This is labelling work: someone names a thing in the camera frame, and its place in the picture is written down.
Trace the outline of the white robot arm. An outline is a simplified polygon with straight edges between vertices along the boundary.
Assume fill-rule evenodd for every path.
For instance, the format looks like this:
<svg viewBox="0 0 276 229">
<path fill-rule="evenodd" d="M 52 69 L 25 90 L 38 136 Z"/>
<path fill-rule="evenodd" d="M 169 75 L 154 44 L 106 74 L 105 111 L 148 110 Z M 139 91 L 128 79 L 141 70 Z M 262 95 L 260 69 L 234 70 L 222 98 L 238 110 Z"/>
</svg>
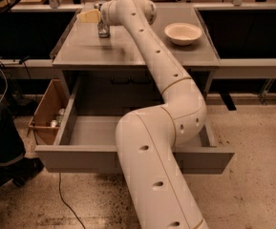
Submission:
<svg viewBox="0 0 276 229">
<path fill-rule="evenodd" d="M 126 114 L 116 128 L 117 155 L 141 228 L 209 229 L 172 153 L 201 131 L 206 105 L 190 74 L 151 28 L 156 13 L 149 0 L 112 0 L 77 20 L 124 27 L 164 100 Z"/>
</svg>

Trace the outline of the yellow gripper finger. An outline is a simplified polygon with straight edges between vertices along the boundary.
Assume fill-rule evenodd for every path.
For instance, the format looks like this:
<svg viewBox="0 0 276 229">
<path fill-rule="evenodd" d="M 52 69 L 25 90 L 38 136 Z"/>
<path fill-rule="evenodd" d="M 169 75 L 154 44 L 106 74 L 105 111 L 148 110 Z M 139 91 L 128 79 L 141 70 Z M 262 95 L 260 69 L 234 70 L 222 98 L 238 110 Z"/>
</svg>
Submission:
<svg viewBox="0 0 276 229">
<path fill-rule="evenodd" d="M 101 20 L 101 14 L 99 10 L 92 9 L 79 13 L 76 18 L 81 23 L 98 23 Z"/>
</svg>

